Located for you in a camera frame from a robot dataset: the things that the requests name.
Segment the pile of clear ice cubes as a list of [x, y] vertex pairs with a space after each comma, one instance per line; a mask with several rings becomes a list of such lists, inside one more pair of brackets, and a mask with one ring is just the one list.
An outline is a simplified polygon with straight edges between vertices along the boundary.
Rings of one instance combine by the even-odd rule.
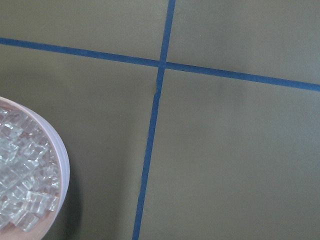
[[20, 110], [0, 109], [0, 227], [28, 232], [58, 208], [60, 173], [47, 134]]

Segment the pink bowl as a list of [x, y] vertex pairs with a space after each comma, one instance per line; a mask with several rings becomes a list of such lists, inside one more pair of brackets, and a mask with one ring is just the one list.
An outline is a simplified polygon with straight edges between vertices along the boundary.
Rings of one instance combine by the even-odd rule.
[[0, 232], [0, 238], [2, 240], [41, 240], [55, 222], [66, 198], [70, 182], [70, 162], [68, 153], [57, 131], [42, 116], [40, 116], [33, 110], [4, 97], [0, 98], [0, 106], [9, 110], [23, 111], [31, 118], [33, 118], [42, 127], [43, 131], [48, 136], [48, 139], [53, 147], [53, 151], [58, 161], [60, 174], [60, 190], [57, 209], [51, 213], [46, 213], [46, 215], [29, 232], [25, 232], [15, 227], [13, 224], [9, 224], [4, 228], [4, 230]]

